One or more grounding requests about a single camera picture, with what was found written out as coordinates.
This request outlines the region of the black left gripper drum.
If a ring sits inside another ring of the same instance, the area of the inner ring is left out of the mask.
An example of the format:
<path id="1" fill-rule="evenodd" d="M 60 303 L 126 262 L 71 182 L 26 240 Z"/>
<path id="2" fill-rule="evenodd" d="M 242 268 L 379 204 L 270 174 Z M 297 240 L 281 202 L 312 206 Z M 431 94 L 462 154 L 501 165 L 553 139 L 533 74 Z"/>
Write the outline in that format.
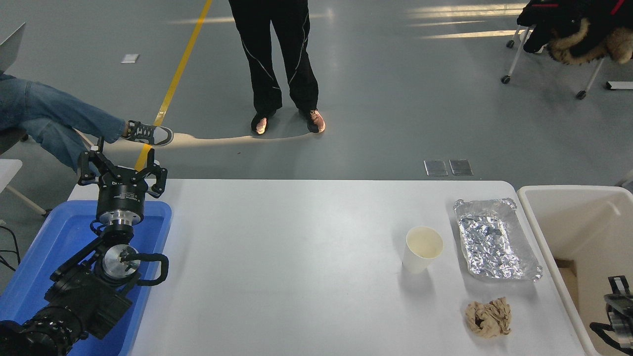
<path id="1" fill-rule="evenodd" d="M 144 214 L 145 194 L 148 190 L 147 183 L 117 182 L 111 177 L 100 177 L 98 184 L 97 214 L 106 214 L 113 211 Z"/>

